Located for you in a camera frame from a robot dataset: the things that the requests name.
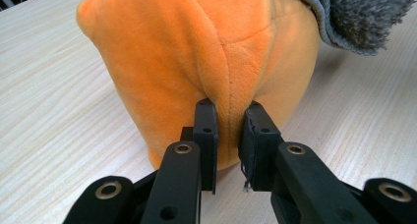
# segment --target stuffed animal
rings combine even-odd
[[[85,0],[77,21],[97,47],[157,168],[195,104],[217,111],[218,168],[238,162],[252,100],[280,126],[301,99],[320,37],[372,55],[415,0]]]

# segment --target white wooden table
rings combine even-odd
[[[0,13],[0,223],[61,223],[93,181],[150,173],[145,143],[94,46],[82,0],[29,0]],[[321,47],[299,107],[281,128],[362,188],[388,177],[417,189],[417,7],[386,51]],[[269,194],[244,193],[234,166],[203,194],[202,223],[276,223]]]

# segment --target metal screw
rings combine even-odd
[[[384,194],[384,196],[392,198],[396,201],[408,202],[412,199],[411,195],[407,191],[394,184],[382,183],[378,186],[378,189],[382,194]]]
[[[286,147],[287,151],[293,154],[297,154],[297,155],[301,155],[306,153],[306,149],[299,146],[299,145],[295,145],[295,144],[291,144],[289,146]]]
[[[174,151],[176,153],[189,153],[191,150],[192,150],[192,148],[185,143],[178,144],[174,148]]]
[[[122,191],[122,185],[118,181],[106,182],[95,190],[95,196],[99,199],[113,198]]]

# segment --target orange plush toy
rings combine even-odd
[[[222,169],[238,161],[252,100],[280,126],[301,99],[323,32],[313,10],[302,0],[86,0],[77,21],[144,136],[151,164],[159,167],[165,148],[193,125],[196,102],[209,98]]]

